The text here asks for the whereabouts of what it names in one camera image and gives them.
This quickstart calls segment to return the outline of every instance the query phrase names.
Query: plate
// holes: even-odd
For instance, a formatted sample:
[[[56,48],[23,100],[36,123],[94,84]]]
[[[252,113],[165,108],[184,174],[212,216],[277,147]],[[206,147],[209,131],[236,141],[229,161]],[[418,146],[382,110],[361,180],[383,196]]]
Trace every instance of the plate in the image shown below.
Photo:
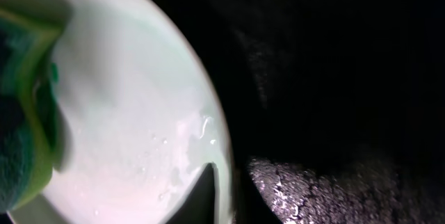
[[[52,51],[60,160],[15,223],[164,223],[208,163],[232,221],[232,151],[205,69],[150,0],[1,0],[66,24]]]

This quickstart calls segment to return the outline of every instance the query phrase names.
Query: sponge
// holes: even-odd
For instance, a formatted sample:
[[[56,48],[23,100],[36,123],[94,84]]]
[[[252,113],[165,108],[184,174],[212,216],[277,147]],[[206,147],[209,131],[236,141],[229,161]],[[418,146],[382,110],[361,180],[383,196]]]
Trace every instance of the sponge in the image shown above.
[[[0,8],[0,213],[27,203],[51,179],[51,146],[39,107],[52,101],[38,101],[36,88],[61,31]]]

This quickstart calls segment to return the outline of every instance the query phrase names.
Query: dark background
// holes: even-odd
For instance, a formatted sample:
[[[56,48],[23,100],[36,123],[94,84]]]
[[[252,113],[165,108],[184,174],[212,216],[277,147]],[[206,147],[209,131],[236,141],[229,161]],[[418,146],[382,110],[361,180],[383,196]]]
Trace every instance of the dark background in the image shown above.
[[[445,0],[153,1],[222,102],[239,223],[445,223]]]

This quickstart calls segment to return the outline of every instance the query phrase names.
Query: black pointed object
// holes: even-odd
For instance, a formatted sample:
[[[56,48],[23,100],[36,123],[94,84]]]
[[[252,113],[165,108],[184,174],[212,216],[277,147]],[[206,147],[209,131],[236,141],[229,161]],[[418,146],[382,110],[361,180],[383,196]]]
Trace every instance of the black pointed object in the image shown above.
[[[206,165],[184,204],[166,224],[213,224],[217,192],[214,166]]]

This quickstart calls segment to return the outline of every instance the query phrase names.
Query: granite countertop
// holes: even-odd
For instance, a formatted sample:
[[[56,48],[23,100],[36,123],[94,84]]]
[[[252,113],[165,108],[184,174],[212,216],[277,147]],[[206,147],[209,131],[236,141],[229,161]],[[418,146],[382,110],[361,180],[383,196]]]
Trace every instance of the granite countertop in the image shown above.
[[[153,0],[202,59],[237,223],[445,223],[443,0]]]

